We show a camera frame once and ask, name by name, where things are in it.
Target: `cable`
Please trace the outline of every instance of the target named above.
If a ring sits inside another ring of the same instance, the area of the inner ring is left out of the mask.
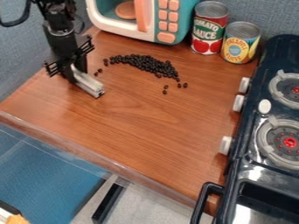
[[[19,19],[10,22],[3,22],[2,19],[0,18],[0,25],[3,27],[12,27],[15,25],[22,24],[30,16],[30,8],[31,8],[31,0],[26,0],[23,14]]]

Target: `toy stove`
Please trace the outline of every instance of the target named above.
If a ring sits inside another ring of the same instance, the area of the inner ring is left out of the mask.
[[[204,184],[191,224],[211,193],[221,198],[213,223],[299,223],[299,36],[270,39],[239,91],[238,132],[220,146],[229,157],[226,184]]]

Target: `metal can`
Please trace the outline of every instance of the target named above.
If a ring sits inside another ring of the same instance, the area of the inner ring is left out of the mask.
[[[228,9],[223,3],[198,3],[195,6],[191,49],[202,54],[220,52],[227,20]]]
[[[221,56],[234,64],[245,64],[256,54],[261,31],[248,22],[234,22],[227,26]]]

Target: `yellow can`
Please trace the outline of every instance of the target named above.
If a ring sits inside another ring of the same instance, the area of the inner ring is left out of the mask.
[[[227,26],[221,56],[234,64],[251,61],[261,39],[260,29],[248,22],[234,22]]]

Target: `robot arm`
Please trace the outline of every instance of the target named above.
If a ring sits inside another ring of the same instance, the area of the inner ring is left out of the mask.
[[[22,24],[30,15],[31,3],[38,6],[45,21],[43,28],[52,53],[44,67],[50,77],[61,74],[72,84],[82,88],[93,97],[104,94],[100,82],[87,74],[87,54],[94,45],[90,36],[76,37],[73,21],[75,19],[74,0],[26,0],[23,15],[0,25],[11,27]]]

